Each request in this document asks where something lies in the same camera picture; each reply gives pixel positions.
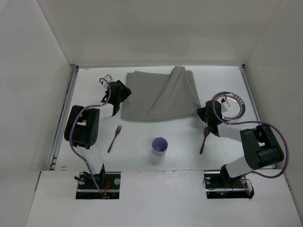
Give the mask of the grey cloth placemat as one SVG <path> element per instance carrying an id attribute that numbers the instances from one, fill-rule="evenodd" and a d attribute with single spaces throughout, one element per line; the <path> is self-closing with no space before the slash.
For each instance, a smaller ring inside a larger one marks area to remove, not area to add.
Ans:
<path id="1" fill-rule="evenodd" d="M 201 107 L 193 72 L 175 66 L 170 74 L 134 71 L 126 76 L 131 95 L 121 117 L 133 122 L 163 122 L 193 117 Z"/>

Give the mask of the white plate green rim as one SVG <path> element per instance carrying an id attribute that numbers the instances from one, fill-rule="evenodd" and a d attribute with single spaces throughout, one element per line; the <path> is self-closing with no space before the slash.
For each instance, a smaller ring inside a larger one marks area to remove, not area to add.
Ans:
<path id="1" fill-rule="evenodd" d="M 246 112 L 246 106 L 243 99 L 235 93 L 232 92 L 221 92 L 219 95 L 215 96 L 215 101 L 221 104 L 221 99 L 227 98 L 230 108 L 227 112 L 222 113 L 222 117 L 226 121 L 237 121 L 243 117 Z"/>

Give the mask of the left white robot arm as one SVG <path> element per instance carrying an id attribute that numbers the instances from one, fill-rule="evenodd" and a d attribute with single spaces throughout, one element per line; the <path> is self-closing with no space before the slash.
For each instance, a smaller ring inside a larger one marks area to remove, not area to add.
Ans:
<path id="1" fill-rule="evenodd" d="M 98 190 L 105 184 L 105 168 L 97 161 L 98 151 L 94 148 L 98 139 L 99 120 L 115 116 L 120 104 L 130 95 L 131 90 L 120 80 L 110 81 L 101 78 L 100 83 L 106 86 L 105 96 L 99 104 L 86 107 L 74 105 L 66 123 L 64 139 L 69 142 L 73 153 L 84 161 L 88 172 L 77 178 L 84 183 L 94 183 Z"/>

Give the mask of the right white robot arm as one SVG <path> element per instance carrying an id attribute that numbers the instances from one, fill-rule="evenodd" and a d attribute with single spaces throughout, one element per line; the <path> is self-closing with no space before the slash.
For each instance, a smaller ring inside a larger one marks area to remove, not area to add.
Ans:
<path id="1" fill-rule="evenodd" d="M 284 173 L 289 161 L 288 144 L 281 131 L 267 122 L 231 122 L 222 118 L 222 105 L 207 101 L 205 107 L 197 109 L 199 118 L 207 124 L 210 133 L 217 137 L 230 138 L 241 142 L 244 156 L 225 164 L 220 170 L 220 183 L 223 187 L 232 184 L 249 173 L 273 179 Z M 281 172 L 274 176 L 257 172 L 266 166 L 285 161 Z"/>

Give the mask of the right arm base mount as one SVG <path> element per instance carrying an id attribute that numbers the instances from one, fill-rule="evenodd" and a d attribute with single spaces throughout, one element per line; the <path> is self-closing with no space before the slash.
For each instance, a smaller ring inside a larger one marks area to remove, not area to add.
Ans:
<path id="1" fill-rule="evenodd" d="M 255 191 L 245 176 L 224 180 L 219 171 L 204 172 L 203 186 L 207 199 L 252 199 Z"/>

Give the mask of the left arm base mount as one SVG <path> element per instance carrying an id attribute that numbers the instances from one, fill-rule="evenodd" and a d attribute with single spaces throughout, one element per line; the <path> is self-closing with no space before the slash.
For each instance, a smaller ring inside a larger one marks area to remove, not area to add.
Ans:
<path id="1" fill-rule="evenodd" d="M 96 183 L 87 172 L 80 172 L 74 177 L 78 181 L 76 199 L 77 200 L 116 200 L 120 195 L 121 172 L 104 172 L 102 178 L 95 175 Z"/>

